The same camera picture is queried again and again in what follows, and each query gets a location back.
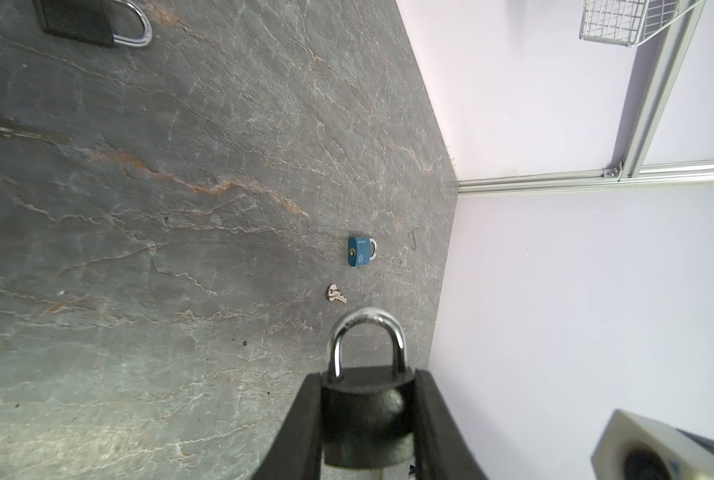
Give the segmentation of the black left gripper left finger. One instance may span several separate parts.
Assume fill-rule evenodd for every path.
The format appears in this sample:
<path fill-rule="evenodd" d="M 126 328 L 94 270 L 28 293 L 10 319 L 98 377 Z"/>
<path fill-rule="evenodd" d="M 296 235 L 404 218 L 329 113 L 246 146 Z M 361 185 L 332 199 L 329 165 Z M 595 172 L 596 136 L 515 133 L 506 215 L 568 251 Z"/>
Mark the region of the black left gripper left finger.
<path fill-rule="evenodd" d="M 305 377 L 253 479 L 317 480 L 322 466 L 321 374 Z"/>

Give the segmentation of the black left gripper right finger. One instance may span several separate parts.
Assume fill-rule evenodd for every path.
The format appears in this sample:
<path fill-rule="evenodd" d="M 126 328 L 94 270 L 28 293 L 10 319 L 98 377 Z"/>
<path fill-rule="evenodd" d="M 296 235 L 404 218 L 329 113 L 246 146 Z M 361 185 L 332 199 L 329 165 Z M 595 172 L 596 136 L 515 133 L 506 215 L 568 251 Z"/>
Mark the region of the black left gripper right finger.
<path fill-rule="evenodd" d="M 429 371 L 416 370 L 414 396 L 416 478 L 486 480 Z"/>

